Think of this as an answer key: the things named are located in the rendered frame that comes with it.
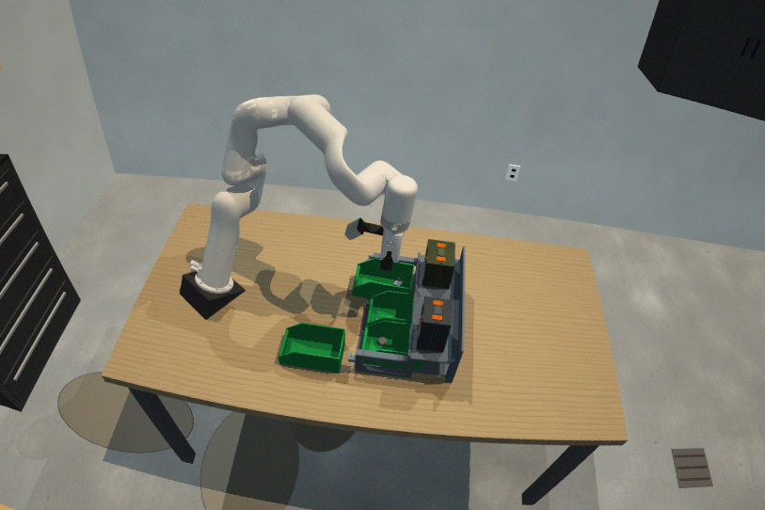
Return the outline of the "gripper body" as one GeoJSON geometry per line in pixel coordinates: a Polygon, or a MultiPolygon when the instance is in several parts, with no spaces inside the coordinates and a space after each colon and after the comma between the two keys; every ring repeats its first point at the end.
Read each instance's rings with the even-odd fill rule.
{"type": "MultiPolygon", "coordinates": [[[[381,224],[381,220],[380,220],[380,224],[381,224]]],[[[381,224],[381,226],[382,226],[382,224],[381,224]]],[[[405,230],[405,231],[399,231],[397,233],[392,233],[391,231],[387,230],[383,226],[382,226],[382,228],[384,229],[384,231],[383,231],[383,237],[382,237],[381,258],[380,259],[384,260],[384,258],[387,255],[387,252],[391,251],[391,257],[392,257],[393,262],[394,263],[398,263],[399,256],[400,256],[400,251],[401,251],[401,246],[402,246],[403,238],[404,238],[404,232],[407,231],[408,229],[405,230]]]]}

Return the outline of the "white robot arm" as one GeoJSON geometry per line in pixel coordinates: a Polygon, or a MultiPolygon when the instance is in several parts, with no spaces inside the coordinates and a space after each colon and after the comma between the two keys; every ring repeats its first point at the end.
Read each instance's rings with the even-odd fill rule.
{"type": "MultiPolygon", "coordinates": [[[[252,99],[238,105],[231,116],[222,177],[225,183],[234,186],[214,197],[203,262],[190,263],[194,265],[190,269],[197,272],[195,282],[207,292],[224,294],[233,287],[230,276],[239,222],[259,206],[267,170],[265,156],[256,149],[257,130],[280,125],[294,125],[324,154],[330,180],[355,204],[366,206],[385,194],[381,215],[384,228],[397,233],[409,227],[418,191],[416,182],[384,161],[373,162],[357,177],[343,160],[347,130],[330,114],[330,105],[324,97],[252,99]]],[[[349,240],[364,232],[383,236],[382,226],[359,218],[347,224],[345,236],[349,240]]]]}

